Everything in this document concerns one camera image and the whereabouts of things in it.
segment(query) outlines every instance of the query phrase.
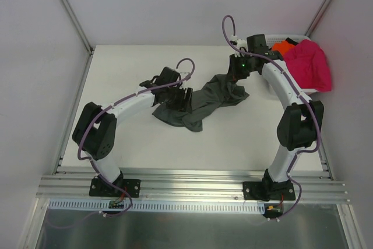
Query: metal floor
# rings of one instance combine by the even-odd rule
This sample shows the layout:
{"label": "metal floor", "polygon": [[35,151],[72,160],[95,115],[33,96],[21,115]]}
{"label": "metal floor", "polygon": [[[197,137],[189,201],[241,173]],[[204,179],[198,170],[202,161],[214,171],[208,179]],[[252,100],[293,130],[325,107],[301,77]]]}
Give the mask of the metal floor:
{"label": "metal floor", "polygon": [[[54,225],[71,225],[88,211],[49,210]],[[93,215],[65,230],[42,228],[37,248],[225,249],[348,248],[335,205],[298,205],[280,222],[233,213],[128,212]]]}

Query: orange cloth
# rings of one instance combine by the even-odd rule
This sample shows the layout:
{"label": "orange cloth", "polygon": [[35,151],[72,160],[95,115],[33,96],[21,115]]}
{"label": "orange cloth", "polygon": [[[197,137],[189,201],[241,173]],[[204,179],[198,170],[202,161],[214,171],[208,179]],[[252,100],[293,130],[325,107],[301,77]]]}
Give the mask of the orange cloth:
{"label": "orange cloth", "polygon": [[290,44],[288,41],[282,41],[281,43],[275,43],[272,47],[273,51],[279,51],[281,55],[284,55],[295,46]]}

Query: white table surface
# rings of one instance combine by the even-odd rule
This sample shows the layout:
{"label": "white table surface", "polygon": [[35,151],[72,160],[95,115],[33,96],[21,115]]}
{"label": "white table surface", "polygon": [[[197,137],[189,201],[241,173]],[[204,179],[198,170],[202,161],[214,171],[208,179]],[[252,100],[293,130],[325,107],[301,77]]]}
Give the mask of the white table surface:
{"label": "white table surface", "polygon": [[[196,69],[188,86],[200,89],[214,74],[227,73],[229,47],[98,45],[94,52],[74,126],[84,105],[114,102],[164,66],[190,57]],[[190,71],[188,61],[180,66]],[[120,167],[186,170],[264,170],[279,147],[276,128],[283,109],[262,77],[253,73],[238,82],[250,96],[234,107],[222,107],[203,120],[202,132],[176,128],[156,119],[154,108],[139,112],[117,128],[113,154]],[[76,157],[69,138],[63,166],[90,166]],[[321,171],[318,153],[303,154],[295,170]]]}

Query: white panel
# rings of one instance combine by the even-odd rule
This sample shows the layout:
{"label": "white panel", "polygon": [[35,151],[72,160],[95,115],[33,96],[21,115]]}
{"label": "white panel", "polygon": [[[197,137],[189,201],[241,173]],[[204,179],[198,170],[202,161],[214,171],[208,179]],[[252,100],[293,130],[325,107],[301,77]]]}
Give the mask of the white panel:
{"label": "white panel", "polygon": [[314,36],[326,52],[333,91],[325,105],[323,137],[338,179],[346,181],[358,221],[372,247],[373,214],[373,5],[372,0],[335,0]]}
{"label": "white panel", "polygon": [[238,35],[304,34],[323,0],[70,0],[96,44],[223,45],[221,20]]}
{"label": "white panel", "polygon": [[17,248],[85,60],[59,0],[0,0],[1,248]]}
{"label": "white panel", "polygon": [[[200,89],[214,74],[227,73],[230,47],[103,46],[96,47],[75,124],[85,104],[116,101],[132,93],[164,66],[174,68],[184,57],[196,64],[187,86]],[[185,61],[182,71],[190,71]],[[113,156],[121,167],[202,170],[264,170],[279,148],[276,128],[283,115],[281,102],[268,92],[257,73],[241,80],[250,96],[233,107],[217,109],[203,120],[202,132],[169,126],[143,110],[117,128]],[[80,162],[78,146],[69,138],[63,166]],[[302,155],[296,170],[322,170],[317,153]]]}

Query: laundry basket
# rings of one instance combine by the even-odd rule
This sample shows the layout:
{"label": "laundry basket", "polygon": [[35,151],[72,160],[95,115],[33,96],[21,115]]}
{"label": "laundry basket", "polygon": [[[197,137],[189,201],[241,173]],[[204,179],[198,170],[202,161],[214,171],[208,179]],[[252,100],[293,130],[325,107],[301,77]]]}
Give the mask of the laundry basket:
{"label": "laundry basket", "polygon": [[[310,40],[307,36],[305,35],[292,35],[292,34],[276,34],[276,35],[266,35],[266,42],[267,46],[269,48],[272,48],[275,43],[281,43],[282,41],[286,40],[286,38],[290,38],[294,40],[295,42],[301,42],[302,40]],[[266,81],[268,90],[271,92],[271,94],[275,94],[275,91],[272,89],[270,84]],[[316,93],[317,90],[315,89],[302,89],[306,94],[311,94],[311,93]]]}

